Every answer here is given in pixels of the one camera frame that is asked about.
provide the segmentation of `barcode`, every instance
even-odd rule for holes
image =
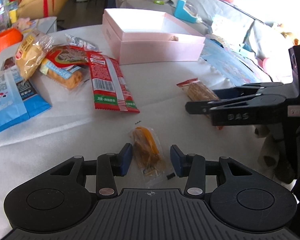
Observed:
[[[112,81],[106,81],[99,78],[92,79],[93,90],[103,90],[115,92]]]

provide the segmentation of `red ribbon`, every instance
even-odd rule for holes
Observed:
[[[54,11],[54,0],[52,0],[52,11]],[[43,0],[43,17],[48,17],[48,0]]]

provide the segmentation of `green object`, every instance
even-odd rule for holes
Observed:
[[[156,3],[156,4],[164,4],[164,1],[162,0],[154,0],[153,3]]]

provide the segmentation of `orange bowl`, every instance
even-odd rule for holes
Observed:
[[[10,28],[0,32],[0,51],[22,41],[22,34],[15,28]]]

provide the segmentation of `ribbed black surface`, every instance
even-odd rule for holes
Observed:
[[[6,240],[293,240],[287,229],[267,234],[243,233],[219,222],[201,200],[177,189],[124,189],[101,200],[81,224],[53,234],[15,229]]]

